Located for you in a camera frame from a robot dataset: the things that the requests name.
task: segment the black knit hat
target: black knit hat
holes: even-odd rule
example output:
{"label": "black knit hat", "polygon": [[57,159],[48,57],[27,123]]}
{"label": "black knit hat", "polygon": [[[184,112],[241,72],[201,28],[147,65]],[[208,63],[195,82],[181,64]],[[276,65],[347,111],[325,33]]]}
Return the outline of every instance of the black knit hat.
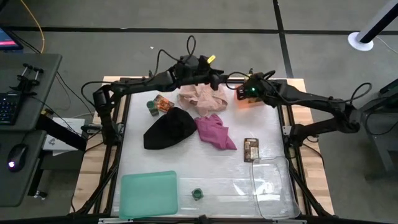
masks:
{"label": "black knit hat", "polygon": [[144,134],[144,148],[164,149],[186,139],[197,130],[197,124],[188,112],[171,108]]}

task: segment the wooden board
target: wooden board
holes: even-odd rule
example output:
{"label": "wooden board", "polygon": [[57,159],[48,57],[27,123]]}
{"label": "wooden board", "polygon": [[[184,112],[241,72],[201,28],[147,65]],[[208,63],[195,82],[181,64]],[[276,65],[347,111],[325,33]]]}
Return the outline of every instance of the wooden board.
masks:
{"label": "wooden board", "polygon": [[[104,81],[113,82],[119,80],[122,77],[104,77]],[[305,84],[303,79],[293,78],[287,79],[289,85],[295,86],[300,91],[305,91]],[[123,116],[123,106],[124,100],[121,101],[121,107],[118,114],[118,122],[120,122]],[[303,106],[293,106],[292,107],[294,120],[296,123],[300,124],[310,124],[313,123],[312,115],[309,108],[305,108]],[[95,118],[93,123],[100,124],[100,119],[95,114]],[[94,146],[102,141],[101,135],[97,135],[91,139],[87,145],[87,148]],[[319,146],[317,143],[312,143],[305,141],[305,144],[308,144],[310,147],[313,147],[317,151],[319,151]],[[111,154],[111,158],[109,160],[109,166],[112,164],[114,159],[114,150]],[[322,160],[314,153],[311,149],[306,147],[300,148],[304,166],[305,177],[307,180],[308,188],[311,190],[312,194],[314,194],[315,198],[321,203],[323,208],[333,214],[333,206],[331,204],[330,193],[328,188],[328,183],[326,181],[325,170],[323,168]],[[78,178],[78,182],[76,184],[75,195],[73,198],[73,205],[78,210],[83,206],[83,204],[89,199],[91,194],[94,192],[95,188],[97,188],[98,183],[100,181],[102,164],[104,161],[105,154],[105,145],[98,146],[89,152],[87,152],[83,158],[83,163],[80,169],[80,175]],[[302,192],[299,187],[296,185],[297,195],[299,199],[299,207],[301,211],[304,211],[303,197]],[[109,184],[104,190],[103,199],[101,203],[100,212],[103,212],[106,201],[108,199],[109,193]]]}

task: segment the concrete floor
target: concrete floor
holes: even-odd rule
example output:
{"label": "concrete floor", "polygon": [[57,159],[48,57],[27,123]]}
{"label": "concrete floor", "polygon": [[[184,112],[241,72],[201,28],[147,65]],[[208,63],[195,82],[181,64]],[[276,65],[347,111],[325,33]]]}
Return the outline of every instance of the concrete floor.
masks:
{"label": "concrete floor", "polygon": [[[287,30],[360,30],[387,0],[279,0],[284,28]],[[272,0],[31,0],[26,1],[42,26],[57,27],[132,27],[199,29],[269,29],[277,24]],[[0,13],[0,21],[10,26],[34,26],[19,4],[10,2]],[[387,30],[398,30],[394,21]],[[38,32],[18,32],[25,40],[40,47]],[[70,87],[80,94],[82,83],[102,80],[105,75],[145,75],[155,66],[158,49],[172,55],[185,54],[189,34],[177,33],[93,33],[46,32],[46,53],[63,55],[60,73]],[[226,72],[250,68],[277,70],[285,78],[284,58],[278,34],[195,34],[197,54],[215,54],[215,67]],[[394,35],[380,36],[398,49]],[[294,78],[304,78],[307,91],[318,95],[349,98],[363,82],[372,82],[373,93],[395,80],[398,55],[375,39],[370,52],[353,50],[346,35],[286,35]],[[167,57],[160,68],[171,65]],[[91,92],[98,86],[91,86]],[[359,99],[360,107],[374,94]],[[67,104],[62,89],[52,88],[47,103],[61,108]],[[327,114],[312,111],[315,121]],[[87,113],[74,97],[62,116]],[[380,168],[377,154],[370,148],[363,131],[357,134],[330,133],[320,137],[325,172],[335,213],[339,217],[398,222],[398,183],[367,183],[364,175]],[[67,214],[77,173],[68,181],[50,175],[49,193],[54,195],[38,203],[27,199],[19,208],[0,209],[0,218],[42,217]]]}

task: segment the pink cloth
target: pink cloth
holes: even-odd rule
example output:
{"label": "pink cloth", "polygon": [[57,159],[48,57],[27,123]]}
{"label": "pink cloth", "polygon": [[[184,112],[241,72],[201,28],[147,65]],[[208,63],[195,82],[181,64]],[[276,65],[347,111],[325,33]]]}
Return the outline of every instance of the pink cloth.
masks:
{"label": "pink cloth", "polygon": [[217,114],[210,117],[195,118],[199,137],[202,141],[210,142],[218,149],[236,149],[234,142],[228,137],[228,128]]}
{"label": "pink cloth", "polygon": [[227,105],[222,85],[217,91],[205,84],[181,86],[178,102],[184,110],[194,105],[200,116],[206,116],[209,111],[224,110]]}

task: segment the green plastic container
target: green plastic container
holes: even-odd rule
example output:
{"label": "green plastic container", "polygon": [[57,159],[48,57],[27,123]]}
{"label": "green plastic container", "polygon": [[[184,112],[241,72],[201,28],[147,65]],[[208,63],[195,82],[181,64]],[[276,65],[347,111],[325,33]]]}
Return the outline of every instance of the green plastic container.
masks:
{"label": "green plastic container", "polygon": [[177,211],[177,175],[174,171],[122,177],[119,218],[173,215]]}

